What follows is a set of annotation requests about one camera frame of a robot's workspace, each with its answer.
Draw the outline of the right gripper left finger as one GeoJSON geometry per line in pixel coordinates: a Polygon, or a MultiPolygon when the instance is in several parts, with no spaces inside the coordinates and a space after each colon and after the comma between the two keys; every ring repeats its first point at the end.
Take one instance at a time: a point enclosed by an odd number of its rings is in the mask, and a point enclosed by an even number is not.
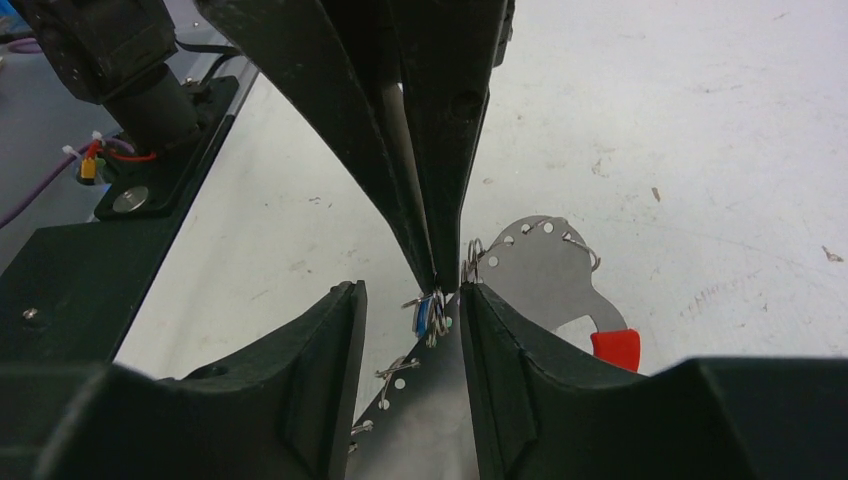
{"type": "Polygon", "coordinates": [[[5,479],[341,479],[367,312],[342,282],[298,318],[156,380],[112,363],[1,368],[5,479]]]}

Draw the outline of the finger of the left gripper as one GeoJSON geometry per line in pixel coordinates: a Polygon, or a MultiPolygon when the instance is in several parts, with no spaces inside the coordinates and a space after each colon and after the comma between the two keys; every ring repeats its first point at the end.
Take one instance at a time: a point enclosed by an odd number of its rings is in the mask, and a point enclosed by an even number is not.
{"type": "Polygon", "coordinates": [[[419,288],[435,274],[403,143],[385,1],[199,1],[200,14],[304,117],[387,221],[419,288]]]}
{"type": "Polygon", "coordinates": [[[460,283],[461,211],[514,11],[507,0],[390,4],[434,281],[444,293],[460,283]]]}

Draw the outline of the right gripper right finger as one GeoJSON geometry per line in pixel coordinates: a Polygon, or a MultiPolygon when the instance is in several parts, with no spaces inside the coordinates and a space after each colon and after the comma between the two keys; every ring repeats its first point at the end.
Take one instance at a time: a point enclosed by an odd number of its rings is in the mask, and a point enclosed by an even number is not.
{"type": "Polygon", "coordinates": [[[460,291],[484,479],[843,479],[847,364],[693,358],[653,376],[600,360],[489,287],[460,291]]]}

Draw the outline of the metal key holder red handle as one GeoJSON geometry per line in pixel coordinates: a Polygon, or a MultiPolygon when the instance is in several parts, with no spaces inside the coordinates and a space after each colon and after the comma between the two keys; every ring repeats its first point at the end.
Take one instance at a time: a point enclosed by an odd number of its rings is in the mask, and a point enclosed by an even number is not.
{"type": "MultiPolygon", "coordinates": [[[[636,371],[641,340],[592,284],[600,259],[562,217],[534,215],[484,248],[469,247],[469,281],[488,285],[525,318],[557,332],[581,318],[591,352],[636,371]]],[[[477,479],[471,411],[458,327],[434,347],[423,340],[377,371],[383,386],[352,431],[348,479],[477,479]]]]}

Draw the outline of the blue key tag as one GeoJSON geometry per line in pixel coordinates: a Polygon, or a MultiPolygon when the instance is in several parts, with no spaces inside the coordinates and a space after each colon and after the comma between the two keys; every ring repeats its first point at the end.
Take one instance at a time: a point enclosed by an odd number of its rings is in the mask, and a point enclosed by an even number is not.
{"type": "Polygon", "coordinates": [[[424,336],[429,327],[433,315],[434,300],[432,296],[420,298],[416,305],[413,317],[412,330],[417,338],[424,336]]]}

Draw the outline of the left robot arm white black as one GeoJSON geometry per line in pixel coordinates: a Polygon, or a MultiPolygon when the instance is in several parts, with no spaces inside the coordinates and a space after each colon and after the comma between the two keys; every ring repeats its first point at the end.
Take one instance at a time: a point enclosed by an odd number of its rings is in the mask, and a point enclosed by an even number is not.
{"type": "MultiPolygon", "coordinates": [[[[512,33],[511,1],[200,1],[200,15],[316,131],[382,214],[422,292],[459,285],[460,216],[512,33]]],[[[154,151],[196,118],[168,71],[161,1],[17,1],[79,100],[154,151]]]]}

